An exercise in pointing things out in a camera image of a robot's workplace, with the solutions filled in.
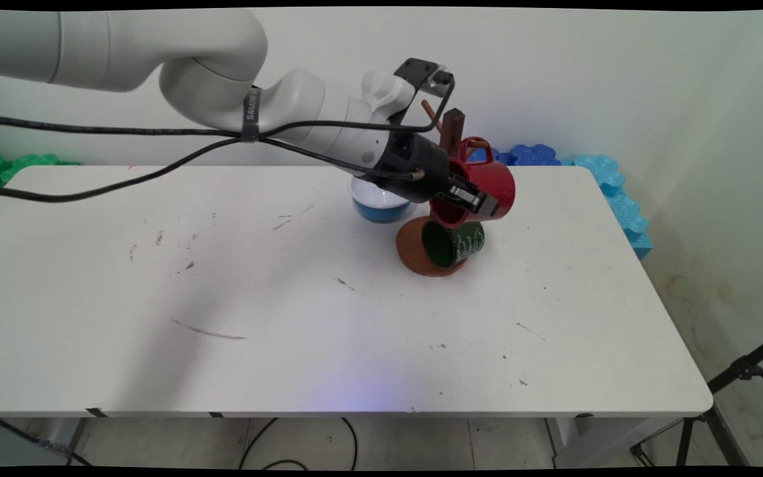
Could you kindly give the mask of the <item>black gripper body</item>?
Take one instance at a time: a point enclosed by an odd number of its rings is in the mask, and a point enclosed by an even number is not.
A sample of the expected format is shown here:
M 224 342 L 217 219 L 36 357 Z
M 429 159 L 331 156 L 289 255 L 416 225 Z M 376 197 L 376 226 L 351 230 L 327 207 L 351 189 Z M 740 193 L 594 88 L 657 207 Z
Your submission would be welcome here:
M 426 203 L 436 198 L 460 202 L 451 193 L 454 172 L 447 151 L 417 133 L 392 132 L 375 169 L 397 176 L 376 176 L 376 187 L 410 202 Z M 406 180 L 399 177 L 415 172 L 423 172 L 422 178 Z

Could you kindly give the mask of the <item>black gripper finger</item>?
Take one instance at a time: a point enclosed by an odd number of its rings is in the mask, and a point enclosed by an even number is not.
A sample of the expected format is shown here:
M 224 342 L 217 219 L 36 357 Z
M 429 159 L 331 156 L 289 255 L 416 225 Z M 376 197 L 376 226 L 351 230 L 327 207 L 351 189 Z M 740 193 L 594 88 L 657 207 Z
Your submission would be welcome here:
M 501 217 L 499 200 L 461 175 L 448 176 L 447 202 L 462 212 L 463 221 L 489 221 Z

